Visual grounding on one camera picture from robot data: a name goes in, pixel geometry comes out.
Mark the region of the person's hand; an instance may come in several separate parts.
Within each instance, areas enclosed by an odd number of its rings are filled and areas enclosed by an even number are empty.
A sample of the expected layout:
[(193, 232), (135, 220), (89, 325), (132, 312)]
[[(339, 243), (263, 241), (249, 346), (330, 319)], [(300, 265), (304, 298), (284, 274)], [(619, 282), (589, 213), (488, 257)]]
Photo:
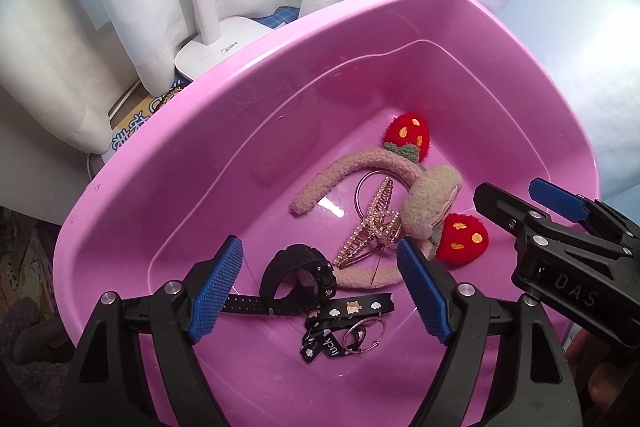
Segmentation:
[(582, 425), (639, 425), (639, 349), (581, 329), (565, 351), (578, 392)]

